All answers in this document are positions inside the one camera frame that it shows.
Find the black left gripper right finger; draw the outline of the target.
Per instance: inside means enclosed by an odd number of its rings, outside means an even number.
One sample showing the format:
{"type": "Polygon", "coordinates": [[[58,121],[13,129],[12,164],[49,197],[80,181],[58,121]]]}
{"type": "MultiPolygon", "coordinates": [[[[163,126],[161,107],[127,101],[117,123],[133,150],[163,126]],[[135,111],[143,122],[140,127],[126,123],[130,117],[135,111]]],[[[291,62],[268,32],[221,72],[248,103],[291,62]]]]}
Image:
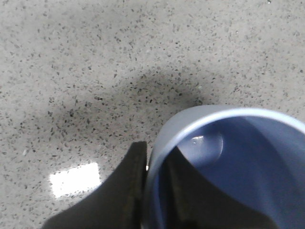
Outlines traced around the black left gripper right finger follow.
{"type": "Polygon", "coordinates": [[[163,216],[168,229],[275,229],[267,215],[205,179],[175,147],[163,164],[163,216]]]}

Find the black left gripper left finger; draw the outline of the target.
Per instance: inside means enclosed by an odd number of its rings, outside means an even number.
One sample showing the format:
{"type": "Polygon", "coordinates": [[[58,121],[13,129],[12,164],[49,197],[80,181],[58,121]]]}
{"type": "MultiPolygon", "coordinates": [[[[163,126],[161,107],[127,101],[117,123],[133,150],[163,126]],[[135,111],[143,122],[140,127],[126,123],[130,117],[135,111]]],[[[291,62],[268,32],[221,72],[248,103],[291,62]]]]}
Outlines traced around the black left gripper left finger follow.
{"type": "Polygon", "coordinates": [[[139,229],[147,143],[131,144],[122,162],[90,195],[47,220],[44,229],[139,229]]]}

